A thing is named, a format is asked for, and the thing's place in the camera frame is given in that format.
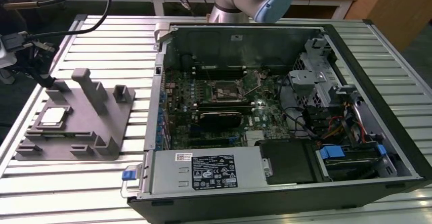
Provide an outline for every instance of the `floor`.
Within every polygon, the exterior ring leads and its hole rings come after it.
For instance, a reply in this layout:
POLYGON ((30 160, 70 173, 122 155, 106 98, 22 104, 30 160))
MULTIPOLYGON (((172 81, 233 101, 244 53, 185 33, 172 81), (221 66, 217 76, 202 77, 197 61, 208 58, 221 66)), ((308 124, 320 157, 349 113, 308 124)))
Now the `floor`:
MULTIPOLYGON (((194 5, 194 13, 204 16, 210 8, 205 4, 194 5)), ((101 14, 104 3, 73 2, 66 3, 65 7, 50 6, 38 10, 38 16, 26 14, 26 20, 38 21, 38 24, 30 24, 28 27, 34 29, 32 32, 61 31, 70 26, 76 14, 101 14)), ((177 3, 165 4, 165 14, 168 16, 188 16, 189 12, 177 3)), ((153 16, 150 3, 113 3, 110 15, 140 15, 153 16)), ((49 38, 46 42, 60 43, 61 37, 49 38)), ((406 61, 418 72, 429 86, 432 86, 432 26, 421 31, 410 46, 402 52, 406 61)), ((0 143, 2 142, 9 127, 21 111, 30 92, 34 88, 34 81, 24 75, 16 75, 16 81, 12 85, 0 84, 0 143)))

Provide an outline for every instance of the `sticker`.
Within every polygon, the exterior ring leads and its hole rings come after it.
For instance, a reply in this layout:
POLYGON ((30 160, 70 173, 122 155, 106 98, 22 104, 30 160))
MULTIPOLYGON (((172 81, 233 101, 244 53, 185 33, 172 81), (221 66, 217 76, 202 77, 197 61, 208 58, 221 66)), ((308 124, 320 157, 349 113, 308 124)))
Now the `sticker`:
POLYGON ((176 162, 190 161, 192 153, 176 153, 176 162))
POLYGON ((234 155, 192 157, 192 182, 194 190, 237 187, 234 155))
POLYGON ((242 35, 230 35, 230 41, 241 41, 242 35))

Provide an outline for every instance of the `table leg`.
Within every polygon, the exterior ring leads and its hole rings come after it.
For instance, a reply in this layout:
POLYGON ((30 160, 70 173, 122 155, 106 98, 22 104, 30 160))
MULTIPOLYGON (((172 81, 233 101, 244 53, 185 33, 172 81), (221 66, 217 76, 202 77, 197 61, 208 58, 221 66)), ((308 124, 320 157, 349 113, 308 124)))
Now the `table leg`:
POLYGON ((164 0, 152 0, 156 16, 164 16, 164 0))
POLYGON ((332 19, 344 19, 350 7, 352 1, 341 1, 336 8, 332 19))

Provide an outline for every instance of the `motherboard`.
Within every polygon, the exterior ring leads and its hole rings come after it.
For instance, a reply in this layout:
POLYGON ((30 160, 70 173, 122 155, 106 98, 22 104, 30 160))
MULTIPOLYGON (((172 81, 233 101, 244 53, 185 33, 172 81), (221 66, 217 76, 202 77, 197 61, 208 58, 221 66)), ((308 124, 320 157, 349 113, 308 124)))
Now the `motherboard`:
POLYGON ((166 70, 170 149, 242 147, 289 138, 276 97, 280 78, 265 69, 166 70))

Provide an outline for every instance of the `cable connector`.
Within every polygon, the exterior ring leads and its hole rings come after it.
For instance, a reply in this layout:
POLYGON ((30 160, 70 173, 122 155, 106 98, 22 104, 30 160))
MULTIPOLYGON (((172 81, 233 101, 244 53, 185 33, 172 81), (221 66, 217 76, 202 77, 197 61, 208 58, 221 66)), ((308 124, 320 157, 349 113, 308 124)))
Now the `cable connector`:
POLYGON ((6 52, 20 51, 33 46, 30 42, 26 42, 28 41, 26 36, 28 33, 22 31, 0 37, 6 52))
POLYGON ((189 6, 189 4, 186 4, 185 2, 181 2, 181 5, 182 5, 182 7, 189 11, 190 10, 190 6, 189 6))
POLYGON ((38 2, 6 3, 2 5, 5 10, 38 8, 38 2))

